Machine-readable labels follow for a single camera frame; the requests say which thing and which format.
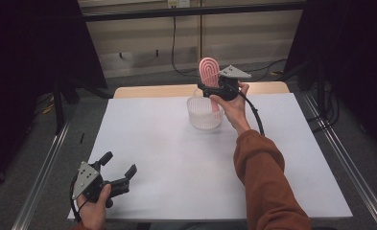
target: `transparent cup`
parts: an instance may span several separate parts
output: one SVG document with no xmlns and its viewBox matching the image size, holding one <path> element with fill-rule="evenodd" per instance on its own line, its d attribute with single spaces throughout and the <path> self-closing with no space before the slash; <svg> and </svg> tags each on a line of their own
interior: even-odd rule
<svg viewBox="0 0 377 230">
<path fill-rule="evenodd" d="M 209 98 L 191 97 L 187 101 L 189 121 L 192 126 L 210 130 L 218 127 L 224 118 L 224 110 Z"/>
</svg>

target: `aluminum rail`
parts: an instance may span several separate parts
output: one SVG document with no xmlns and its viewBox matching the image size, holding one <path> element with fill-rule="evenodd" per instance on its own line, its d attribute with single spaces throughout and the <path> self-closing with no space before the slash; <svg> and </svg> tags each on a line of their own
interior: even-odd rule
<svg viewBox="0 0 377 230">
<path fill-rule="evenodd" d="M 312 95 L 305 95 L 304 100 L 308 104 L 311 112 L 319 117 L 318 103 L 315 101 Z M 334 129 L 330 127 L 329 123 L 321 118 L 318 119 L 318 123 L 322 128 L 323 133 L 328 139 L 329 144 L 333 148 L 334 152 L 339 157 L 343 168 L 346 170 L 346 173 L 349 175 L 352 183 L 355 185 L 356 190 L 361 196 L 365 206 L 367 207 L 370 214 L 373 216 L 373 219 L 377 223 L 377 195 L 374 194 L 373 190 L 367 184 L 362 174 L 358 170 L 358 167 L 353 162 L 350 154 L 347 152 L 346 148 L 343 146 L 341 140 L 335 133 Z"/>
<path fill-rule="evenodd" d="M 253 5 L 236 5 L 221 7 L 196 7 L 196 8 L 177 8 L 177 9 L 160 9 L 148 11 L 121 11 L 121 12 L 99 12 L 84 13 L 79 16 L 47 16 L 40 17 L 38 20 L 46 22 L 93 22 L 93 21 L 111 21 L 140 18 L 156 17 L 173 17 L 173 16 L 192 16 L 207 14 L 224 14 L 240 12 L 282 12 L 303 10 L 307 2 L 289 2 L 289 3 L 272 3 L 272 4 L 253 4 Z"/>
<path fill-rule="evenodd" d="M 27 195 L 26 201 L 21 207 L 20 213 L 18 214 L 12 230 L 26 230 L 28 229 L 33 215 L 35 213 L 35 208 L 41 199 L 42 192 L 47 184 L 50 172 L 54 167 L 57 156 L 59 155 L 59 150 L 65 140 L 66 133 L 68 131 L 69 125 L 74 118 L 75 111 L 71 111 L 68 116 L 68 120 L 63 125 L 60 133 L 56 135 L 50 150 L 45 158 L 45 161 L 38 172 L 38 176 L 33 184 L 32 189 Z"/>
</svg>

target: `human hand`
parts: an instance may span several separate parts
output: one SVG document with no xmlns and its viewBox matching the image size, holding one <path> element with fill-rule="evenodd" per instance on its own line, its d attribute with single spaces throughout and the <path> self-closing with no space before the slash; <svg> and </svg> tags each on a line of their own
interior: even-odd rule
<svg viewBox="0 0 377 230">
<path fill-rule="evenodd" d="M 80 195 L 77 198 L 77 205 L 81 206 L 80 215 L 83 226 L 91 230 L 105 229 L 106 201 L 110 196 L 110 191 L 111 185 L 106 184 L 96 203 L 88 202 L 85 195 Z"/>
<path fill-rule="evenodd" d="M 242 93 L 246 95 L 249 85 L 239 82 L 239 87 L 241 88 Z M 250 129 L 250 125 L 246 119 L 246 101 L 243 97 L 238 95 L 232 101 L 225 101 L 217 95 L 211 95 L 209 99 L 221 105 L 221 107 L 224 109 L 224 114 L 226 115 L 227 120 L 236 129 L 238 135 Z"/>
</svg>

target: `white tabletop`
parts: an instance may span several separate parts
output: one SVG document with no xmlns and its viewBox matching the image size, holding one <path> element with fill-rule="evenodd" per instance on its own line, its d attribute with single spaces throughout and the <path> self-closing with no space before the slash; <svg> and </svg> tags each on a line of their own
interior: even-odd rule
<svg viewBox="0 0 377 230">
<path fill-rule="evenodd" d="M 310 218 L 352 214 L 293 94 L 249 95 L 266 136 L 282 151 L 295 198 Z M 107 151 L 105 180 L 135 164 L 130 192 L 113 198 L 108 219 L 246 218 L 245 189 L 233 167 L 237 134 L 224 118 L 212 131 L 189 124 L 187 97 L 109 100 L 89 162 Z M 257 124 L 249 108 L 250 125 Z"/>
</svg>

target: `orange sleeve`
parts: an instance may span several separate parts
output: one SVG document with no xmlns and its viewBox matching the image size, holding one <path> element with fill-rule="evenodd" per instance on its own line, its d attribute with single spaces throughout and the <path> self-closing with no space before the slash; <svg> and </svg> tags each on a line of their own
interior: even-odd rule
<svg viewBox="0 0 377 230">
<path fill-rule="evenodd" d="M 311 229 L 284 175 L 284 158 L 274 142 L 248 130 L 236 144 L 233 160 L 246 187 L 248 229 Z"/>
</svg>

